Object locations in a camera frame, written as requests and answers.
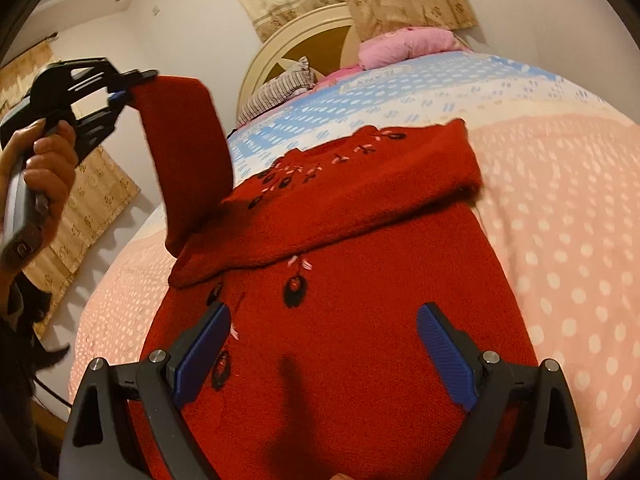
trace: headboard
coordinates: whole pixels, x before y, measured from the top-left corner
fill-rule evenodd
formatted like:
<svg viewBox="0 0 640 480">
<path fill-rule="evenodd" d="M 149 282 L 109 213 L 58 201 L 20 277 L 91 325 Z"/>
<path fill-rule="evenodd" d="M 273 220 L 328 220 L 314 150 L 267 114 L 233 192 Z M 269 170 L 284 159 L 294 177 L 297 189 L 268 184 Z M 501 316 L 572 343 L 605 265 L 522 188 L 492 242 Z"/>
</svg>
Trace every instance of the headboard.
<svg viewBox="0 0 640 480">
<path fill-rule="evenodd" d="M 360 38 L 347 4 L 312 10 L 284 25 L 261 47 L 244 76 L 238 109 L 261 85 L 306 56 L 316 77 L 358 62 Z"/>
</svg>

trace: blue rubber pad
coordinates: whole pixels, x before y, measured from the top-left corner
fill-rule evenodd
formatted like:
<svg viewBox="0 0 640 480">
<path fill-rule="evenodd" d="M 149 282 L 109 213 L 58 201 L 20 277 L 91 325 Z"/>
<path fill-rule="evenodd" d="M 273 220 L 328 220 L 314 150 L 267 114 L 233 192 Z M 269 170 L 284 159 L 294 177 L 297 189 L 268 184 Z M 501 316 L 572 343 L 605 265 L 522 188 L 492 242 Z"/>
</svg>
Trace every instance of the blue rubber pad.
<svg viewBox="0 0 640 480">
<path fill-rule="evenodd" d="M 473 371 L 428 304 L 418 309 L 417 328 L 418 336 L 438 370 L 449 397 L 470 412 L 478 400 Z"/>
<path fill-rule="evenodd" d="M 174 404 L 181 409 L 198 397 L 231 329 L 231 312 L 220 304 L 175 371 Z"/>
</svg>

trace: silver bolt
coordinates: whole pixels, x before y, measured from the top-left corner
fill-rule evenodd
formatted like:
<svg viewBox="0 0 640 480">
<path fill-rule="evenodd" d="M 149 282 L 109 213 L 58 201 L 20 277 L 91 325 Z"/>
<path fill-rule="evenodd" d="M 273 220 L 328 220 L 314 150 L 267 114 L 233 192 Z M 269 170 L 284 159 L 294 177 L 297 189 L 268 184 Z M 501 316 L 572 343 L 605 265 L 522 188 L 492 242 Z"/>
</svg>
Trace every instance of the silver bolt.
<svg viewBox="0 0 640 480">
<path fill-rule="evenodd" d="M 557 372 L 560 369 L 560 365 L 554 359 L 545 359 L 545 368 L 550 372 Z"/>
<path fill-rule="evenodd" d="M 154 350 L 149 355 L 149 360 L 152 363 L 161 363 L 162 361 L 164 361 L 165 357 L 166 357 L 166 352 L 164 350 Z"/>
<path fill-rule="evenodd" d="M 103 365 L 104 365 L 104 359 L 101 357 L 97 357 L 89 363 L 89 368 L 91 368 L 91 370 L 95 372 L 96 370 L 99 370 L 100 368 L 102 368 Z"/>
<path fill-rule="evenodd" d="M 484 354 L 482 354 L 482 359 L 484 359 L 485 363 L 489 363 L 491 365 L 495 365 L 500 362 L 500 356 L 493 350 L 487 350 Z"/>
</svg>

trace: hand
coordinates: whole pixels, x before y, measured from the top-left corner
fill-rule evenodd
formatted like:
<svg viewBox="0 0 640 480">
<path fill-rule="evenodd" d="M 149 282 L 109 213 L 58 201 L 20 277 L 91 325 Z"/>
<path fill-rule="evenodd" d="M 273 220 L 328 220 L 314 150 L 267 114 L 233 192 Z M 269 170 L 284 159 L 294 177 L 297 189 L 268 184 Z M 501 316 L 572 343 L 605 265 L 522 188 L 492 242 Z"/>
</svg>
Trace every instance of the hand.
<svg viewBox="0 0 640 480">
<path fill-rule="evenodd" d="M 42 248 L 47 247 L 56 236 L 62 210 L 76 179 L 78 164 L 78 156 L 74 151 L 76 133 L 73 128 L 66 121 L 60 121 L 55 134 L 41 138 L 44 135 L 44 127 L 45 120 L 42 119 L 27 128 L 18 130 L 0 154 L 0 226 L 2 226 L 12 169 L 18 156 L 33 146 L 34 155 L 27 161 L 24 181 L 31 189 L 44 193 L 49 199 L 49 218 L 42 230 L 44 239 Z M 8 290 L 20 270 L 0 268 L 0 305 L 4 300 L 2 292 L 5 288 Z"/>
</svg>

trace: curtain rod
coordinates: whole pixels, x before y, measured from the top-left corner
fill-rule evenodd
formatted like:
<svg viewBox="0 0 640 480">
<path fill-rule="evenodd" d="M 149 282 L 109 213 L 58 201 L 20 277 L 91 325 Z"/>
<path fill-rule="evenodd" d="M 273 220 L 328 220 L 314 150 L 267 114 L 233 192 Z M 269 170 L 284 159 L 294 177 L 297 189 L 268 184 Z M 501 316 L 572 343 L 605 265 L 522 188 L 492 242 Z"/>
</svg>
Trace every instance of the curtain rod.
<svg viewBox="0 0 640 480">
<path fill-rule="evenodd" d="M 2 63 L 2 65 L 0 66 L 0 68 L 7 66 L 9 63 L 14 62 L 16 59 L 18 59 L 20 56 L 22 56 L 22 54 L 26 54 L 28 51 L 30 51 L 32 48 L 37 47 L 39 44 L 43 43 L 44 41 L 48 41 L 48 40 L 55 40 L 58 37 L 58 33 L 54 32 L 53 34 L 49 34 L 46 38 L 42 38 L 40 41 L 38 41 L 37 43 L 32 44 L 29 48 L 25 48 L 20 54 L 18 54 L 17 56 L 13 56 L 9 61 L 7 61 L 6 63 Z"/>
</svg>

